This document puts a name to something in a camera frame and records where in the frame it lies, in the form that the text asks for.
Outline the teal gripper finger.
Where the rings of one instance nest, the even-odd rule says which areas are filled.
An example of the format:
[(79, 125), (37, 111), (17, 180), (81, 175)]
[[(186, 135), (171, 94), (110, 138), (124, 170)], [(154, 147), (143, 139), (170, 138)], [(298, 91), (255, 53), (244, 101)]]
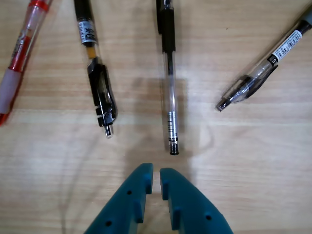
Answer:
[(122, 183), (85, 231), (86, 234), (136, 234), (143, 223), (146, 196), (152, 193), (153, 164), (142, 163)]
[(168, 201), (171, 228), (180, 234), (232, 234), (216, 206), (173, 168), (160, 169), (162, 199)]

